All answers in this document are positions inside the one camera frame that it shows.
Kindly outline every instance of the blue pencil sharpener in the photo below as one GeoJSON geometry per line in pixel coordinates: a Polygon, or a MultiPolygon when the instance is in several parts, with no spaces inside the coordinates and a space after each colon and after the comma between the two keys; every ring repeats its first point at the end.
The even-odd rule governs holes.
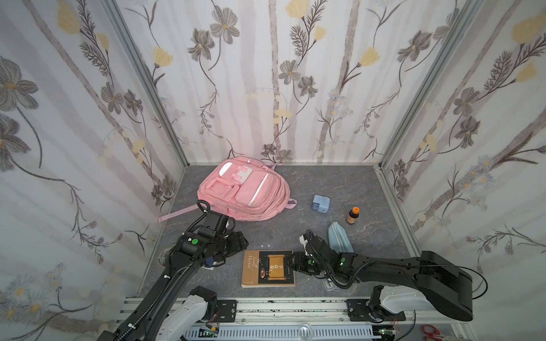
{"type": "Polygon", "coordinates": [[[330,207],[330,198],[327,196],[315,195],[313,198],[313,205],[311,208],[320,213],[328,212],[330,207]]]}

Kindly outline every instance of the gray marble floor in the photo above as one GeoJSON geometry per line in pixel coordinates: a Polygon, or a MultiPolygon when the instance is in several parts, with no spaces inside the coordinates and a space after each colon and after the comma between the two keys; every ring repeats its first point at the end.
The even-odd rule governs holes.
{"type": "MultiPolygon", "coordinates": [[[[193,205],[197,189],[214,166],[189,166],[182,180],[173,211],[193,205]]],[[[356,253],[374,257],[405,258],[409,252],[400,230],[381,190],[371,166],[280,166],[276,171],[290,186],[291,197],[298,200],[292,210],[284,210],[264,222],[237,222],[235,230],[243,232],[249,250],[293,249],[303,250],[299,236],[311,229],[319,237],[328,240],[328,226],[337,221],[347,231],[356,253]],[[330,198],[328,213],[311,209],[315,194],[330,198]],[[345,218],[353,206],[360,208],[360,217],[354,225],[345,218]]],[[[156,254],[172,246],[186,227],[199,217],[199,210],[167,220],[159,240],[156,254]]],[[[143,289],[144,297],[157,280],[163,268],[152,257],[152,264],[143,289]]],[[[296,273],[296,286],[289,288],[242,288],[243,253],[228,258],[219,268],[200,270],[183,289],[180,297],[186,297],[197,285],[218,293],[219,297],[320,297],[320,296],[369,296],[373,282],[354,284],[350,289],[336,288],[326,291],[321,280],[296,273]]]]}

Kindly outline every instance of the brown book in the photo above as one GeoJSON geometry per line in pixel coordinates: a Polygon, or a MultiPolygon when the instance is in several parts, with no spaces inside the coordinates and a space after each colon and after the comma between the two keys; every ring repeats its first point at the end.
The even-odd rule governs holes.
{"type": "Polygon", "coordinates": [[[295,286],[294,271],[288,267],[291,256],[292,250],[245,251],[241,286],[295,286]]]}

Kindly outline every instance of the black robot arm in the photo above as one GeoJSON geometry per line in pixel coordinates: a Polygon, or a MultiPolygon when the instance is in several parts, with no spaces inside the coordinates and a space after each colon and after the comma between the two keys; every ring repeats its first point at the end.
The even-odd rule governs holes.
{"type": "Polygon", "coordinates": [[[206,207],[200,206],[204,214],[190,225],[167,254],[165,271],[152,289],[114,333],[105,331],[97,341],[155,340],[182,288],[205,261],[209,259],[210,263],[214,261],[220,266],[227,257],[247,248],[248,241],[243,234],[233,232],[235,221],[232,218],[210,211],[205,201],[199,200],[200,205],[199,202],[206,204],[206,207]]]}
{"type": "Polygon", "coordinates": [[[420,257],[405,259],[337,253],[310,230],[300,237],[300,242],[305,252],[294,253],[289,264],[295,271],[325,273],[342,289],[348,289],[354,281],[408,286],[421,291],[445,316],[472,320],[472,277],[434,252],[423,251],[420,257]]]}

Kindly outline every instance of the floral wallpaper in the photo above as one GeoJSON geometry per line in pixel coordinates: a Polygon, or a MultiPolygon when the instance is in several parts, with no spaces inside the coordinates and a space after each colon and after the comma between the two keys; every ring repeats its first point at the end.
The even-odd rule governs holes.
{"type": "Polygon", "coordinates": [[[379,162],[464,1],[117,0],[190,162],[379,162]]]}
{"type": "Polygon", "coordinates": [[[384,165],[421,247],[488,280],[474,301],[480,340],[546,331],[535,315],[546,302],[545,73],[544,3],[486,1],[384,165]]]}
{"type": "Polygon", "coordinates": [[[3,338],[94,340],[138,290],[182,168],[129,65],[98,2],[0,8],[3,338]]]}

